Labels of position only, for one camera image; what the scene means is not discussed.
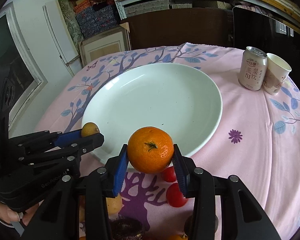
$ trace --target table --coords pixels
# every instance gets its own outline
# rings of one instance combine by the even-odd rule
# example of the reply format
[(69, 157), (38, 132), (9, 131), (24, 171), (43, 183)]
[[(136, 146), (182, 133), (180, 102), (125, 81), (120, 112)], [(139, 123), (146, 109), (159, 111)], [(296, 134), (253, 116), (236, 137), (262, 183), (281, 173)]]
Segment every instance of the table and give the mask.
[[(300, 91), (290, 78), (276, 96), (262, 89), (245, 89), (237, 77), (242, 53), (240, 49), (185, 43), (101, 57), (77, 73), (47, 109), (36, 130), (68, 132), (81, 128), (91, 98), (126, 70), (156, 62), (200, 69), (219, 87), (223, 114), (210, 141), (193, 155), (194, 162), (215, 176), (237, 174), (265, 209), (281, 238), (288, 240), (300, 226)], [(85, 154), (80, 171), (85, 176), (100, 166), (91, 154)], [(160, 175), (127, 173), (121, 192), (124, 206), (119, 214), (138, 219), (147, 233), (158, 239), (182, 233), (194, 200), (181, 208), (169, 206), (165, 191), (170, 184)], [(219, 220), (220, 209), (217, 198)], [(220, 238), (219, 223), (216, 239)]]

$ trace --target white plate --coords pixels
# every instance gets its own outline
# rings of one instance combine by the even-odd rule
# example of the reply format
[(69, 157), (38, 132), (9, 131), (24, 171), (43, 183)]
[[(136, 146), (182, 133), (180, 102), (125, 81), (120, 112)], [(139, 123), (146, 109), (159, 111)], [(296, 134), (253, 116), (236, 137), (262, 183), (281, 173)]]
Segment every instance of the white plate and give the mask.
[[(221, 114), (220, 91), (205, 73), (157, 63), (126, 71), (102, 87), (88, 104), (82, 126), (94, 122), (104, 135), (102, 147), (93, 151), (103, 164), (145, 126), (167, 132), (182, 155), (190, 157), (214, 134)], [(131, 164), (128, 171), (135, 171)]]

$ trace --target pink cloth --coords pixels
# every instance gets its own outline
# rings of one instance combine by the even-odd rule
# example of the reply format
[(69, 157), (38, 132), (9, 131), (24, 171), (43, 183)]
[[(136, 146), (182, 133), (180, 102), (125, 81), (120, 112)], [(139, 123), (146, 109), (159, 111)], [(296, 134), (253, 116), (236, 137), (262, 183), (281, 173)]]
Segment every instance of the pink cloth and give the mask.
[[(193, 155), (194, 162), (215, 176), (237, 174), (265, 209), (280, 237), (288, 240), (300, 226), (300, 92), (289, 78), (276, 96), (242, 87), (238, 83), (242, 53), (240, 49), (186, 43), (107, 55), (91, 62), (71, 80), (36, 130), (81, 128), (81, 117), (93, 95), (127, 69), (155, 62), (196, 67), (219, 87), (223, 114), (210, 141)], [(99, 166), (92, 155), (85, 154), (80, 170), (88, 175)], [(165, 191), (170, 185), (157, 175), (127, 173), (121, 193), (124, 207), (119, 214), (137, 218), (148, 234), (158, 239), (181, 233), (194, 200), (181, 208), (169, 206)], [(221, 220), (219, 199), (216, 214)], [(216, 239), (220, 237), (221, 223)]]

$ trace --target framed picture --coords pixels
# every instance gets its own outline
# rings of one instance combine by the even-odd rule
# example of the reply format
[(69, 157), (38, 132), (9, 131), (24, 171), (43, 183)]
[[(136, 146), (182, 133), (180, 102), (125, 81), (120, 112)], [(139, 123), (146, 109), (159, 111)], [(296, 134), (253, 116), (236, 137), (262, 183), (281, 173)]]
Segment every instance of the framed picture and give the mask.
[(129, 31), (122, 26), (99, 33), (80, 44), (84, 66), (99, 57), (126, 50), (130, 50), (130, 36)]

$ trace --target can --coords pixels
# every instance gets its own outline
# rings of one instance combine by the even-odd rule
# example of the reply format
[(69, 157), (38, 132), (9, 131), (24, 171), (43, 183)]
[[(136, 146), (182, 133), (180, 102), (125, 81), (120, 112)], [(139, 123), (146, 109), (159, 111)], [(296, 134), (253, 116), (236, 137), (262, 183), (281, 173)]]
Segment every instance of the can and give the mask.
[(255, 47), (247, 47), (242, 55), (239, 83), (251, 90), (261, 88), (267, 69), (267, 54)]

